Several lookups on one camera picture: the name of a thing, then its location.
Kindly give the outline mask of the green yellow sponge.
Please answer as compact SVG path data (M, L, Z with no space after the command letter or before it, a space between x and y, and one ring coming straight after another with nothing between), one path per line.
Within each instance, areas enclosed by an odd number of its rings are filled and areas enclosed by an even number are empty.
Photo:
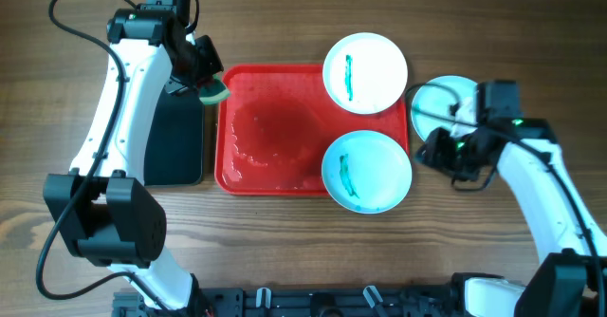
M204 105L218 104L229 96L230 90L216 76L203 80L198 86L198 99Z

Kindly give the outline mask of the light green stained plate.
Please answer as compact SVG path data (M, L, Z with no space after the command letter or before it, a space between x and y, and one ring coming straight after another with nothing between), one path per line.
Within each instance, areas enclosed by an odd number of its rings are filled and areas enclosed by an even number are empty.
M460 124L460 121L476 123L476 86L474 80L458 75L440 76L421 86L414 95L412 107L456 123L440 121L413 110L411 120L417 135L426 140L439 127L455 138L473 133L475 127Z

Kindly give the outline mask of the light blue stained plate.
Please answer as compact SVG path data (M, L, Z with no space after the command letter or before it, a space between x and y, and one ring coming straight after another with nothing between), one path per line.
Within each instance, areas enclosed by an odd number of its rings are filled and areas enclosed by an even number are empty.
M347 133L322 158L322 183L341 207L357 214L381 214L409 193L413 167L392 138L371 130Z

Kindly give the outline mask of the white stained plate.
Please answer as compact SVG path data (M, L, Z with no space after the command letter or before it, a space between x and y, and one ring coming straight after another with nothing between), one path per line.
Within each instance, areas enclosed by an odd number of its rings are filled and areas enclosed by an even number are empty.
M371 32L340 39L322 65L328 96L342 109L360 115L380 113L399 101L408 77L408 64L400 48Z

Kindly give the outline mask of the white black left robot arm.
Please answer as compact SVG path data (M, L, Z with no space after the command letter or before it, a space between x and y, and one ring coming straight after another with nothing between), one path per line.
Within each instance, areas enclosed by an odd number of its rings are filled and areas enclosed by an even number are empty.
M103 46L107 75L86 140L66 174L46 179L50 236L128 280L156 315L209 315L197 279L166 247L166 214L150 188L201 175L201 108L222 70L217 52L168 9L117 11Z

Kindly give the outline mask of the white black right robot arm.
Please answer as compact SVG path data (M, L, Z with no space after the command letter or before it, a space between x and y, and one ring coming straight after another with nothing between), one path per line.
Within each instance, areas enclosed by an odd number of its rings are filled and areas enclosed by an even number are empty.
M507 184L540 260L525 286L497 275L456 273L433 289L434 308L445 316L605 315L606 234L568 175L547 121L455 121L423 140L416 160L452 182L474 181L488 166Z

